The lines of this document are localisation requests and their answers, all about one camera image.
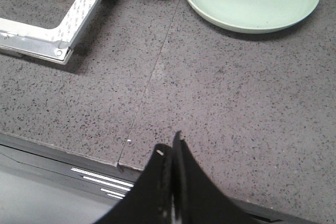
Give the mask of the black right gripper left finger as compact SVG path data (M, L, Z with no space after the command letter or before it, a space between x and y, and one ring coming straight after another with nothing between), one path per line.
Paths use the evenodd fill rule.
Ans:
M96 223L171 223L172 149L156 144L133 188Z

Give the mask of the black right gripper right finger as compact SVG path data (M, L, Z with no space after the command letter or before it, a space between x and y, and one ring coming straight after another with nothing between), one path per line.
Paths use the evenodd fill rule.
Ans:
M172 143L175 219L181 223L257 223L203 172L181 131Z

